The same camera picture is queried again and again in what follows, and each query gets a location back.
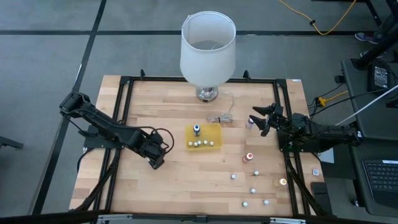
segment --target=wooden table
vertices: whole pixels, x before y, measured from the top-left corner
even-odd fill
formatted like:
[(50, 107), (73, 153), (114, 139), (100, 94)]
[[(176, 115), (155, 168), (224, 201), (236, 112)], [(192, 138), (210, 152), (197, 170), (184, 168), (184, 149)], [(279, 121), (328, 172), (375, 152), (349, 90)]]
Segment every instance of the wooden table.
[[(99, 90), (96, 107), (109, 116), (113, 113), (120, 78), (104, 76)], [(292, 111), (308, 114), (301, 81), (287, 80), (287, 85)], [(255, 126), (250, 130), (245, 128), (250, 114), (260, 116), (252, 106), (268, 106), (275, 102), (272, 85), (225, 83), (219, 86), (219, 91), (215, 101), (202, 103), (195, 96), (195, 87), (187, 82), (134, 82), (127, 125), (166, 128), (174, 135), (175, 147), (157, 170), (136, 153), (122, 150), (112, 212), (292, 215), (288, 187), (272, 185), (273, 180), (286, 178), (275, 130), (271, 128), (267, 137), (260, 137)], [(282, 89), (279, 93), (284, 105)], [(210, 152), (188, 152), (185, 125), (204, 124), (207, 116), (226, 112), (232, 104), (230, 94), (234, 101), (231, 110), (234, 121), (221, 124), (223, 147)], [(167, 133), (162, 136), (165, 142), (170, 142)], [(242, 157), (248, 152), (254, 154), (254, 159), (245, 164)], [(79, 206), (96, 185), (103, 155), (104, 149), (95, 149), (81, 161), (70, 208)], [(311, 182), (323, 182), (319, 161), (309, 153), (300, 155), (307, 188), (310, 189)], [(313, 168), (320, 171), (319, 176), (312, 175)], [(259, 171), (258, 176), (253, 176), (254, 170)], [(237, 178), (231, 180), (231, 174)], [(251, 194), (251, 188), (257, 192)], [(104, 207), (107, 191), (106, 185), (100, 208)], [(297, 186), (296, 195), (298, 209), (303, 213)], [(242, 202), (247, 202), (248, 207), (243, 207)]]

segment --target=yellow cable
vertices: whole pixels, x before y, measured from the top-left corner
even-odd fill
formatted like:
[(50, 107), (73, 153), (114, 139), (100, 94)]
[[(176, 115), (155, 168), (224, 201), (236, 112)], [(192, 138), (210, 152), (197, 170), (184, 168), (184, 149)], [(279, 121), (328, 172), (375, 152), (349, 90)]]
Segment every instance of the yellow cable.
[(331, 97), (331, 98), (329, 98), (329, 99), (326, 99), (326, 102), (331, 101), (331, 100), (334, 100), (335, 98), (337, 98), (337, 97), (339, 97), (339, 96), (341, 96), (341, 95), (344, 95), (344, 94), (346, 94), (346, 93), (348, 93), (348, 91), (344, 91), (344, 92), (342, 92), (342, 93), (339, 93), (339, 94), (337, 94), (337, 95), (334, 96), (334, 97)]
[[(282, 4), (284, 4), (286, 7), (288, 7), (290, 10), (294, 11), (297, 14), (300, 14), (304, 17), (306, 17), (307, 19), (309, 19), (310, 21), (313, 21), (313, 19), (311, 19), (311, 17), (307, 16), (306, 14), (302, 13), (302, 12), (298, 12), (295, 9), (293, 9), (292, 7), (290, 7), (288, 4), (286, 4), (285, 2), (283, 2), (282, 0), (278, 0), (280, 1)], [(352, 7), (354, 6), (354, 4), (356, 3), (357, 0), (354, 0), (353, 3), (349, 6), (349, 8), (347, 9), (347, 11), (344, 13), (344, 15), (340, 18), (340, 20), (336, 23), (335, 26), (333, 26), (333, 28), (331, 28), (328, 32), (326, 33), (321, 33), (317, 27), (317, 25), (315, 25), (315, 23), (312, 24), (312, 26), (315, 28), (315, 30), (320, 34), (320, 35), (328, 35), (331, 31), (333, 31), (338, 24), (344, 19), (344, 17), (346, 17), (347, 13), (350, 12), (350, 10), (352, 9)]]

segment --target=small cylinder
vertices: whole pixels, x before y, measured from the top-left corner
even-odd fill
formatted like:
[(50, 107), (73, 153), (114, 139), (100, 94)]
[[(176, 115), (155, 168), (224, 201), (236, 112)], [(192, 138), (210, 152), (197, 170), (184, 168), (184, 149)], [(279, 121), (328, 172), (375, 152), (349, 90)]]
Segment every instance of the small cylinder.
[(249, 118), (248, 121), (246, 122), (246, 128), (251, 129), (253, 127), (254, 121)]
[(287, 184), (287, 180), (285, 178), (277, 179), (272, 182), (274, 187), (285, 186)]
[(242, 161), (243, 162), (249, 162), (252, 159), (253, 159), (253, 154), (249, 152), (242, 158)]
[(193, 127), (193, 133), (195, 134), (195, 136), (199, 136), (200, 135), (200, 126), (199, 125), (195, 125)]

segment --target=yellow container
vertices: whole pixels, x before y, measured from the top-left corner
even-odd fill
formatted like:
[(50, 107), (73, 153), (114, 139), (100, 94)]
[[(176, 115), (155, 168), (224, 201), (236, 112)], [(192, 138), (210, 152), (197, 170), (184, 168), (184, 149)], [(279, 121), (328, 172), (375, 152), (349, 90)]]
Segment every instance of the yellow container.
[[(200, 135), (196, 136), (193, 132), (193, 125), (187, 125), (185, 127), (185, 145), (188, 151), (205, 151), (219, 149), (223, 145), (223, 135), (221, 133), (221, 125), (218, 123), (212, 124), (200, 124)], [(194, 146), (195, 142), (201, 141), (201, 144), (197, 147)]]

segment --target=white lampshade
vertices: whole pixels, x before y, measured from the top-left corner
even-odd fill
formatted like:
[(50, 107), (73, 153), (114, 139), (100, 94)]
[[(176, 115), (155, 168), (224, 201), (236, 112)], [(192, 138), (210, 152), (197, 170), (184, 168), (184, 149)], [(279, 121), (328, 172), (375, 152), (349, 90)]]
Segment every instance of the white lampshade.
[(226, 82), (235, 71), (233, 21), (219, 12), (188, 16), (182, 25), (180, 68), (185, 79), (197, 87)]

